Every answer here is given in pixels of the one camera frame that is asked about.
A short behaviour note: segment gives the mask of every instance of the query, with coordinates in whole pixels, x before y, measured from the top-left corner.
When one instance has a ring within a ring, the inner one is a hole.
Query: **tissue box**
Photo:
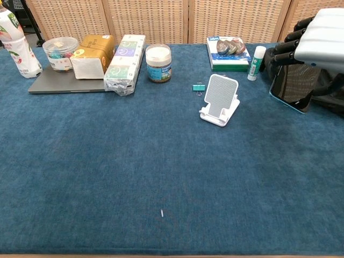
[[[77,79],[103,79],[113,58],[111,35],[88,35],[70,58]]]
[[[146,46],[145,35],[124,35],[104,76],[105,91],[134,92]]]

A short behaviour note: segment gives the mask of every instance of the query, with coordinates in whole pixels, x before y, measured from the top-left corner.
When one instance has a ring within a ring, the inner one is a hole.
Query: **jar lid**
[[[52,53],[58,51],[59,53],[66,53],[74,51],[78,47],[77,39],[72,37],[59,37],[50,39],[42,45],[45,52]]]
[[[171,63],[171,49],[165,44],[153,44],[146,48],[146,62],[150,66],[161,67]]]

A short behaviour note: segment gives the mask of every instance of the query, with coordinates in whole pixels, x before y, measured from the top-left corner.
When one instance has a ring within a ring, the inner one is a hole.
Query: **white lid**
[[[172,61],[171,49],[165,44],[153,44],[146,49],[146,62],[150,66],[161,67]]]
[[[254,57],[255,57],[255,58],[258,58],[258,59],[263,58],[266,50],[267,50],[266,47],[257,46],[257,47],[256,47],[256,50],[255,50],[255,52],[254,52]]]

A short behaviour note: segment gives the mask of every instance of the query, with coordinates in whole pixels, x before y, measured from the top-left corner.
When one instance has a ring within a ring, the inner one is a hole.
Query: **book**
[[[247,71],[251,57],[245,49],[239,55],[220,55],[217,53],[217,42],[219,40],[239,40],[243,43],[242,39],[238,37],[207,37],[206,46],[209,53],[209,60],[212,71]]]

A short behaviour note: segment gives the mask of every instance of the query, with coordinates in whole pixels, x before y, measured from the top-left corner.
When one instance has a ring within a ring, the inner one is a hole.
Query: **yellow box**
[[[111,35],[87,35],[70,58],[77,79],[103,79],[114,55]]]

